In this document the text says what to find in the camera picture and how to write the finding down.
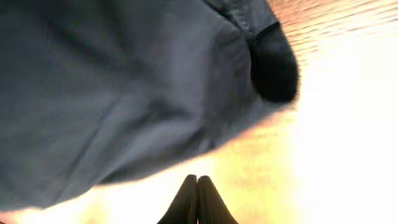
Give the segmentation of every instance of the dark gray fabric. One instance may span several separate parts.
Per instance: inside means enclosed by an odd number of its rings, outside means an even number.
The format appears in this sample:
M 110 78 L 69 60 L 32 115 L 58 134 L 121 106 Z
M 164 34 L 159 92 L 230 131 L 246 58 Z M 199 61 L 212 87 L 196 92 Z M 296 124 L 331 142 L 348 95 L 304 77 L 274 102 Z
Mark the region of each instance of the dark gray fabric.
M 208 152 L 297 89 L 262 0 L 0 0 L 0 73 L 0 210 Z

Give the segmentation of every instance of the wooden table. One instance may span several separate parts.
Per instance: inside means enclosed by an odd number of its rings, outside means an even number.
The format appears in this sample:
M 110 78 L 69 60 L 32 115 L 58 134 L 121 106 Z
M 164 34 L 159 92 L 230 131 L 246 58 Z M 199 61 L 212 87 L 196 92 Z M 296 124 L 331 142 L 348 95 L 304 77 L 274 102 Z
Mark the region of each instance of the wooden table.
M 299 60 L 296 104 L 219 151 L 9 217 L 156 223 L 187 174 L 207 174 L 240 223 L 398 223 L 398 1 L 270 4 Z

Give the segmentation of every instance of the clothing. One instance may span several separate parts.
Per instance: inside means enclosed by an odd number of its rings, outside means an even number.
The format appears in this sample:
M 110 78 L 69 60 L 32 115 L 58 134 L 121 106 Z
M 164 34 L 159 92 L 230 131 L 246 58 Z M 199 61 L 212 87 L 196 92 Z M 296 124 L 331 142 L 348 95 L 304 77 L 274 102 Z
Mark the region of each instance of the clothing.
M 0 0 L 0 34 L 0 210 L 216 149 L 297 91 L 263 0 Z

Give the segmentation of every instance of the wood grain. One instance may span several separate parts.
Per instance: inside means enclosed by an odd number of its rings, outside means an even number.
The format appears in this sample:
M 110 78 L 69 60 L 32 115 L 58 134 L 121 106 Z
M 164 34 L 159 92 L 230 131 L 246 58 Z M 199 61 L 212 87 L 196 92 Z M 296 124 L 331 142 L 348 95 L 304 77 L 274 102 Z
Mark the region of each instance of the wood grain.
M 192 173 L 212 177 L 240 223 L 398 223 L 398 1 L 270 4 L 300 64 L 291 108 L 219 151 L 13 219 L 155 223 Z

